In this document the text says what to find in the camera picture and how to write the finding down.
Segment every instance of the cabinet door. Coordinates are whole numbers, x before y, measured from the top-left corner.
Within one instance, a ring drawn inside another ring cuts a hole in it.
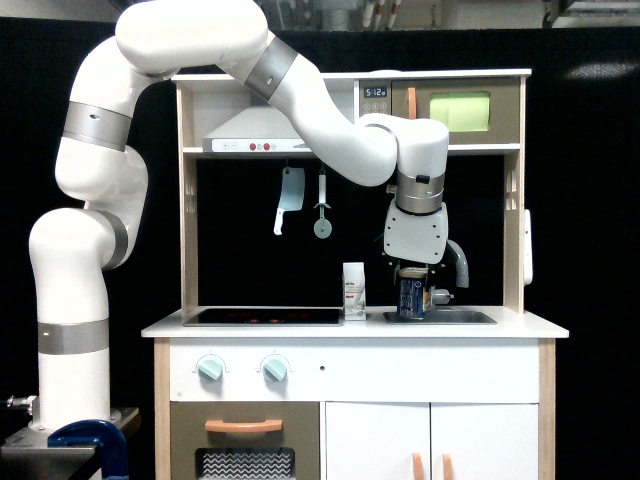
[[[433,480],[537,480],[538,405],[431,405]]]
[[[429,480],[428,404],[326,404],[327,480]]]

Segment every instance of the range hood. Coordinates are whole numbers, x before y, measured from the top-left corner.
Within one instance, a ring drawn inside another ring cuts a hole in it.
[[[270,105],[246,108],[205,135],[202,149],[219,154],[307,156],[311,153],[287,117]]]

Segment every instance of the blue can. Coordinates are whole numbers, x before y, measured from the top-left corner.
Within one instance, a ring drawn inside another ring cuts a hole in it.
[[[426,268],[403,268],[398,272],[400,289],[398,292],[398,315],[405,318],[424,318]]]

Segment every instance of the green microwave window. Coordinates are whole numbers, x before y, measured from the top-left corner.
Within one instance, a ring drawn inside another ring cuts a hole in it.
[[[450,132],[489,130],[489,92],[432,93],[429,110]]]

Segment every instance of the oven window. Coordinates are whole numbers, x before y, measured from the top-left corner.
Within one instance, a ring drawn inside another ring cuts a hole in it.
[[[292,448],[200,448],[196,450],[199,480],[295,479]]]

